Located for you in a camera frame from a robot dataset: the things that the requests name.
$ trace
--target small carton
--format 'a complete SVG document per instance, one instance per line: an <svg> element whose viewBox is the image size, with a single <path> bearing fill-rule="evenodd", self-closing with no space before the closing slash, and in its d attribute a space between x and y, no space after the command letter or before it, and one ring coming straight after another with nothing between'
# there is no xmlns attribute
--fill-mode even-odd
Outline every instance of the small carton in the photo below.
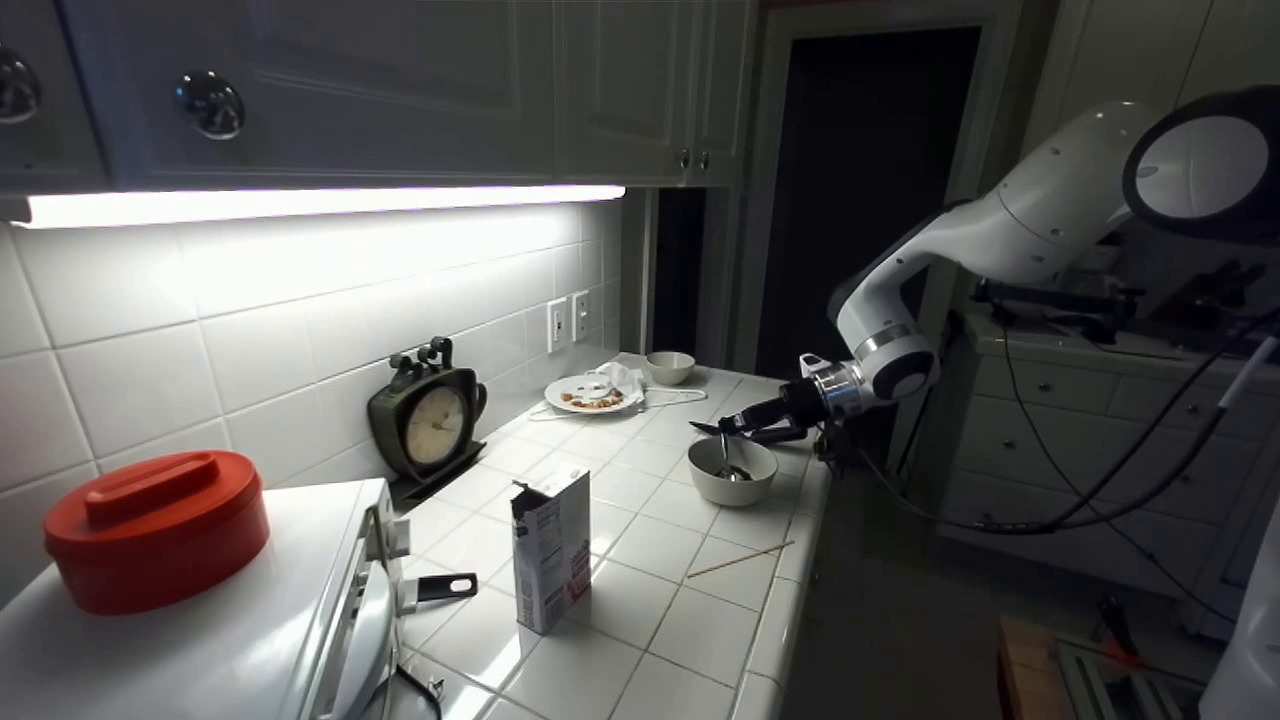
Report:
<svg viewBox="0 0 1280 720"><path fill-rule="evenodd" d="M522 483L514 520L516 621L547 631L593 589L593 473L559 491Z"/></svg>

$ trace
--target cabinet knob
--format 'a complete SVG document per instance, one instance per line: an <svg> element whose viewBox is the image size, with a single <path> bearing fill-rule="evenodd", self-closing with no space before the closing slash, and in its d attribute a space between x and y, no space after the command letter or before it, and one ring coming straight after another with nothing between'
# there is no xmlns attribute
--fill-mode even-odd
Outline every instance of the cabinet knob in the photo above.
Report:
<svg viewBox="0 0 1280 720"><path fill-rule="evenodd" d="M36 70L19 51L0 50L0 126L25 126L36 112L41 112Z"/></svg>
<svg viewBox="0 0 1280 720"><path fill-rule="evenodd" d="M178 103L195 119L207 141L238 141L243 132L243 97L221 73L183 73Z"/></svg>

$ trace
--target red container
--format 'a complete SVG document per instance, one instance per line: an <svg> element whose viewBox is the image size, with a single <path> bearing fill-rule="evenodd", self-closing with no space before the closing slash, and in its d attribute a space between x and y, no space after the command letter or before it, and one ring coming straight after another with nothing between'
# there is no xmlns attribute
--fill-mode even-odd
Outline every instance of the red container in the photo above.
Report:
<svg viewBox="0 0 1280 720"><path fill-rule="evenodd" d="M181 454L109 473L46 515L46 547L84 613L178 603L267 545L263 483L238 454Z"/></svg>

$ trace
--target scale dial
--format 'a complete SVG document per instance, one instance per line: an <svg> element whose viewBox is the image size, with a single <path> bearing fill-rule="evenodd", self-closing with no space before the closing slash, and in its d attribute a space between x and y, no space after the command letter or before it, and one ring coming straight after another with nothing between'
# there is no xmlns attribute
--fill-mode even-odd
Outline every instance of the scale dial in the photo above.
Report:
<svg viewBox="0 0 1280 720"><path fill-rule="evenodd" d="M468 434L468 406L458 383L428 387L405 425L405 454L414 464L445 464Z"/></svg>

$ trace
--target white bowl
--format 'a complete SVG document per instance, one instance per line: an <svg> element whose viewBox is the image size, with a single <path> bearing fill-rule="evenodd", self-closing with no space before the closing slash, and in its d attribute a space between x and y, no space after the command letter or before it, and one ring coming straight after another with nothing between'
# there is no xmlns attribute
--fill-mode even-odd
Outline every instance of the white bowl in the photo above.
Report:
<svg viewBox="0 0 1280 720"><path fill-rule="evenodd" d="M649 382L684 383L694 363L695 359L689 352L649 352Z"/></svg>
<svg viewBox="0 0 1280 720"><path fill-rule="evenodd" d="M718 435L689 446L689 476L694 476L695 491L708 506L726 506L726 507L759 506L773 490L778 455L754 442L727 442L727 455L736 467L747 473L747 482L727 482L727 459L726 459Z"/></svg>

